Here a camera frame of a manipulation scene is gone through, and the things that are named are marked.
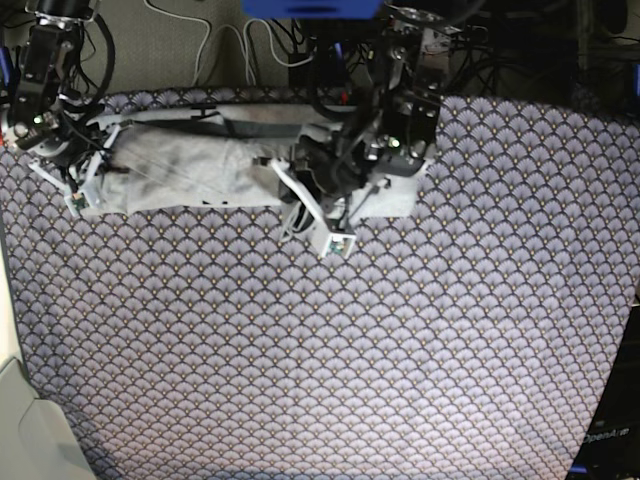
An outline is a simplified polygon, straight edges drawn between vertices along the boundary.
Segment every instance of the patterned tablecloth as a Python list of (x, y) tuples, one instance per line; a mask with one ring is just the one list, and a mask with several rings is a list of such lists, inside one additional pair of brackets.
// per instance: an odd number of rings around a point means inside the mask
[[(113, 111), (302, 102), (116, 95)], [(640, 278), (640, 133), (448, 98), (406, 219), (349, 261), (279, 245), (272, 210), (74, 221), (3, 153), (32, 383), (102, 479), (562, 479)]]

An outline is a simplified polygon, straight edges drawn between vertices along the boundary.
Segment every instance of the fabric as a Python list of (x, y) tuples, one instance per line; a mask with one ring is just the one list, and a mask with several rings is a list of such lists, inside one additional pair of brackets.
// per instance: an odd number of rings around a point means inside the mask
[(640, 133), (448, 98), (438, 147), (349, 261), (270, 209), (73, 221), (4, 153), (27, 366), (98, 477), (564, 478), (640, 277)]

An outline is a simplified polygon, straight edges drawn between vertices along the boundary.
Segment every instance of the scalloped pattern fabric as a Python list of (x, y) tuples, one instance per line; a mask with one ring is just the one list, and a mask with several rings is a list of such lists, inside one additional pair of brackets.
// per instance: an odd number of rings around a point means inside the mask
[(4, 153), (27, 367), (97, 476), (564, 478), (640, 278), (640, 133), (448, 98), (437, 142), (414, 215), (367, 221), (349, 261), (279, 245), (274, 210), (73, 221)]

